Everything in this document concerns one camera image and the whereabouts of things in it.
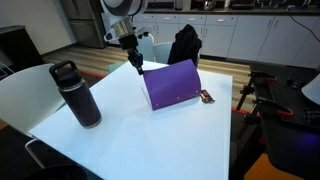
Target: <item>white table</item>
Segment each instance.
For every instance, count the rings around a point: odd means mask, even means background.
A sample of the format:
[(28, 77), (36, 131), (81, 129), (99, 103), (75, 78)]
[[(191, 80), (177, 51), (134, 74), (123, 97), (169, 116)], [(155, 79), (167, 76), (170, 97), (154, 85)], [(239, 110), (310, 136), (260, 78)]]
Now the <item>white table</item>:
[(196, 97), (152, 111), (143, 77), (126, 63), (91, 88), (97, 127), (83, 128), (65, 106), (30, 133), (103, 179), (228, 179), (232, 77), (199, 75), (214, 104)]

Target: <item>wooden floor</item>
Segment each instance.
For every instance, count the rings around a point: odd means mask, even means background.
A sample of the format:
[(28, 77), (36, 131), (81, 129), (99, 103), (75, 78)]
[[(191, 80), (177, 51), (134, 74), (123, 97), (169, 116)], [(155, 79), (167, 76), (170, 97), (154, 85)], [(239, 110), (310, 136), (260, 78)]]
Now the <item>wooden floor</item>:
[[(107, 76), (107, 66), (117, 62), (126, 61), (127, 54), (117, 47), (107, 47), (105, 49), (89, 49), (84, 47), (72, 47), (62, 52), (44, 58), (47, 63), (58, 63), (63, 60), (72, 60), (80, 70)], [(249, 81), (249, 66), (234, 64), (208, 59), (200, 59), (198, 69), (233, 76), (232, 106), (236, 107), (241, 94), (239, 93), (243, 85)], [(252, 100), (250, 95), (242, 109), (250, 111)], [(0, 129), (5, 126), (0, 120)], [(301, 178), (290, 175), (274, 168), (263, 154), (255, 165), (246, 174), (245, 180), (300, 180)]]

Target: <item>wall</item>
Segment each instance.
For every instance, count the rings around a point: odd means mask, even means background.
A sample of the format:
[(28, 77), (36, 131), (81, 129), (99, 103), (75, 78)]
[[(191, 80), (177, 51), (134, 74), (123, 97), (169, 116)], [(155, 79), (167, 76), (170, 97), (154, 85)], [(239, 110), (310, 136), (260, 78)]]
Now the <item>wall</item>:
[(12, 25), (26, 26), (40, 54), (76, 42), (59, 0), (1, 0), (0, 28)]

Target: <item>cable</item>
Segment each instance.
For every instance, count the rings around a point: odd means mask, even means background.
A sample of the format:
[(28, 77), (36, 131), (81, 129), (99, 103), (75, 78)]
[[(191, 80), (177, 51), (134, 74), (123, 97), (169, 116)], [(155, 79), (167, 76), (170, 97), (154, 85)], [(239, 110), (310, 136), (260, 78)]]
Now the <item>cable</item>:
[(291, 17), (291, 19), (292, 19), (295, 23), (297, 23), (297, 24), (299, 24), (300, 26), (302, 26), (302, 27), (304, 27), (305, 29), (307, 29), (307, 30), (312, 34), (312, 36), (318, 41), (318, 43), (320, 43), (320, 39), (314, 34), (314, 32), (312, 32), (311, 29), (309, 29), (309, 28), (306, 27), (305, 25), (299, 23), (297, 20), (295, 20), (295, 19), (292, 17), (291, 14), (289, 14), (289, 16)]

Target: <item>countertop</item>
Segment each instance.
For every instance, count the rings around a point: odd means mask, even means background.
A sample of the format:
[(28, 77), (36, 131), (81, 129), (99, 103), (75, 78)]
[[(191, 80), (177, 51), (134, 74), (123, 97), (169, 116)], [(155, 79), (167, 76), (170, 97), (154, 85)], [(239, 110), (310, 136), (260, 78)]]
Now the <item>countertop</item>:
[(294, 9), (286, 11), (283, 8), (254, 8), (251, 10), (233, 10), (230, 8), (214, 9), (204, 11), (201, 9), (191, 10), (174, 10), (174, 9), (147, 9), (144, 13), (150, 14), (225, 14), (225, 15), (303, 15), (303, 16), (320, 16), (320, 8), (309, 7), (308, 9)]

